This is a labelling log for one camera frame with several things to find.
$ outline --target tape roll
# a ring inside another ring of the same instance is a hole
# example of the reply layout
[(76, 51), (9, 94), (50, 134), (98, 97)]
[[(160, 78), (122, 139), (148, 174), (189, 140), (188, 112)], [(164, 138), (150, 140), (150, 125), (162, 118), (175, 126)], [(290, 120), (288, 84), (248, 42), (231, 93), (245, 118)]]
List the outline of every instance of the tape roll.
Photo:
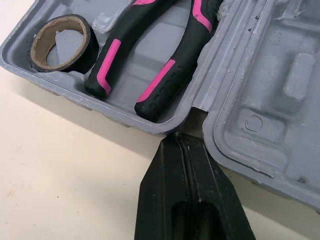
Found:
[[(65, 63), (49, 66), (47, 57), (56, 44), (57, 32), (75, 30), (83, 34), (83, 42), (76, 53)], [(42, 73), (54, 71), (87, 73), (95, 64), (99, 53), (96, 35), (86, 19), (78, 14), (59, 16), (48, 21), (35, 35), (28, 58), (31, 67)]]

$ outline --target gray plastic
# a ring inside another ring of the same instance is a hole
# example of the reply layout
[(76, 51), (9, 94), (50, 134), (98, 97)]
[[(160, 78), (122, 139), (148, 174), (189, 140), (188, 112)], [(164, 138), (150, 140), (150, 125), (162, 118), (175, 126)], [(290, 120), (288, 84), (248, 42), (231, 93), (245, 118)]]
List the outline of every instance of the gray plastic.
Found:
[[(149, 122), (135, 114), (134, 105), (178, 46), (190, 2), (180, 0), (141, 36), (106, 101), (86, 94), (89, 73), (39, 73), (30, 67), (27, 51), (48, 20), (73, 13), (97, 23), (108, 8), (116, 18), (117, 6), (123, 10), (128, 0), (37, 0), (0, 48), (0, 65), (150, 134), (176, 131), (192, 107), (208, 112), (203, 135), (217, 162), (320, 211), (320, 1), (225, 0), (191, 83), (158, 123)], [(108, 33), (101, 27), (96, 36), (103, 46)], [(64, 50), (57, 51), (51, 61), (65, 59)]]

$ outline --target pliers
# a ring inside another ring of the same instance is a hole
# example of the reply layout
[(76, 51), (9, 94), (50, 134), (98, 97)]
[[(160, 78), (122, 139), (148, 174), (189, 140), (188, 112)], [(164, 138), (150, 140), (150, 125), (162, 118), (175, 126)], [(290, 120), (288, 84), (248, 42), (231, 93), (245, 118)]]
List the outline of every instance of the pliers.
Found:
[[(84, 84), (85, 90), (105, 99), (117, 82), (125, 60), (143, 32), (178, 0), (136, 0), (111, 31)], [(189, 20), (182, 40), (134, 107), (138, 116), (156, 122), (180, 88), (192, 78), (197, 60), (218, 25), (223, 0), (191, 0)]]

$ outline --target circular indentation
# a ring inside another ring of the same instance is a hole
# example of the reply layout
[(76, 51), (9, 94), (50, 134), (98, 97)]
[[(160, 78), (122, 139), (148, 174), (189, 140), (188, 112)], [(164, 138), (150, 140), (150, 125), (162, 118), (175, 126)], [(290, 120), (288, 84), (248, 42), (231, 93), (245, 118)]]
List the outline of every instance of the circular indentation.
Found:
[(262, 128), (262, 119), (256, 115), (248, 116), (245, 120), (246, 129), (252, 132), (259, 132)]

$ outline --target black tape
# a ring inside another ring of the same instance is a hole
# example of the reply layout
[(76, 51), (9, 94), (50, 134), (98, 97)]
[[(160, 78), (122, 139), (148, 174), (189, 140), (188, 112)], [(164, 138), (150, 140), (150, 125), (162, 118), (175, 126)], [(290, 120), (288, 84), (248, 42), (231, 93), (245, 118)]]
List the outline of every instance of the black tape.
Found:
[[(56, 33), (75, 30), (83, 34), (81, 47), (72, 58), (60, 65), (49, 66), (47, 57), (56, 44)], [(42, 73), (54, 71), (87, 73), (95, 64), (99, 53), (96, 35), (86, 19), (77, 14), (59, 16), (48, 21), (35, 35), (28, 51), (31, 67)]]

